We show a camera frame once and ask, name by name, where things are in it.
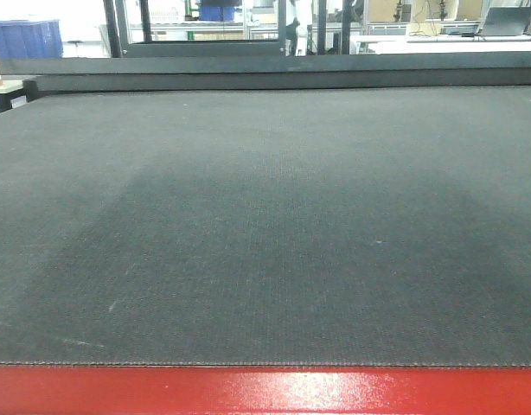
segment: blue plastic crate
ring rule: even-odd
[[[62,55],[57,20],[0,22],[0,59],[61,58]]]
[[[201,5],[199,8],[198,19],[215,22],[230,22],[234,20],[234,7]]]

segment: metal bar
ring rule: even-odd
[[[110,44],[110,57],[121,57],[121,45],[118,35],[118,21],[116,20],[116,10],[113,0],[104,0],[104,12],[106,13],[106,28],[108,31],[108,42]]]
[[[277,31],[279,51],[286,55],[286,0],[278,0]]]
[[[246,15],[248,14],[248,9],[246,8],[246,0],[242,0],[242,33],[243,39],[250,39],[250,30],[248,30],[248,21],[246,20]]]
[[[350,26],[352,24],[352,0],[342,1],[341,54],[350,54]]]
[[[363,35],[369,35],[369,0],[363,2],[363,15],[361,17],[361,30]]]
[[[125,8],[125,0],[115,0],[115,4],[116,16],[118,17],[119,45],[122,48],[121,53],[125,54],[126,47],[131,43],[129,17]]]
[[[333,60],[348,56],[330,56]],[[298,65],[304,57],[286,62]],[[387,71],[193,73],[193,74],[102,74],[44,75],[26,82],[26,92],[35,98],[62,93],[115,93],[125,91],[214,91],[382,88],[397,86],[514,86],[531,85],[531,68],[405,69]]]
[[[325,54],[327,36],[327,0],[319,0],[317,11],[317,54]]]
[[[209,53],[214,44],[201,42],[199,48],[208,48]],[[132,45],[144,48],[151,45]],[[362,56],[332,56],[330,59],[315,59],[314,57],[301,57],[287,67],[286,60],[279,56],[249,56],[252,43],[245,49],[234,53],[228,58],[216,56],[189,56],[191,51],[187,48],[183,54],[170,55],[168,58],[141,57],[129,60],[117,59],[15,59],[0,60],[0,73],[2,75],[15,75],[30,77],[33,75],[97,75],[97,74],[199,74],[199,73],[329,73],[329,76],[341,76],[341,73],[364,71],[365,73],[378,73],[376,76],[386,76],[390,71],[432,71],[443,76],[444,71],[463,69],[493,70],[508,69],[511,73],[518,71],[515,76],[521,81],[523,75],[520,71],[531,72],[531,52],[467,52],[459,54],[365,54]],[[266,42],[264,47],[271,49],[271,54],[278,51],[277,43]]]
[[[150,10],[148,0],[138,0],[141,8],[141,21],[143,23],[143,36],[145,43],[152,42],[152,31],[150,29]]]

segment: black metal post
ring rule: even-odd
[[[317,11],[317,54],[325,54],[327,36],[327,0],[319,0]]]
[[[342,1],[342,49],[341,54],[350,54],[350,26],[352,25],[352,0]]]
[[[398,0],[398,2],[396,3],[396,13],[393,14],[394,21],[396,23],[398,23],[400,19],[402,18],[402,8],[403,8],[402,0]]]
[[[282,56],[286,54],[286,0],[278,0],[277,31],[279,51]]]
[[[104,0],[104,12],[106,14],[106,29],[108,32],[108,43],[110,44],[110,57],[121,57],[121,44],[118,35],[118,20],[116,19],[116,9],[113,0]]]
[[[0,93],[0,113],[12,109],[12,100],[7,93]]]
[[[148,0],[138,0],[141,8],[141,21],[143,22],[143,36],[145,43],[152,42],[152,31],[150,29],[150,10]]]
[[[438,5],[440,6],[440,21],[443,22],[448,16],[448,13],[446,13],[446,1],[440,0],[440,3]]]

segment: conveyor belt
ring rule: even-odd
[[[0,362],[531,366],[531,87],[0,115]]]

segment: red table edge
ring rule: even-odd
[[[531,414],[531,367],[0,365],[0,415]]]

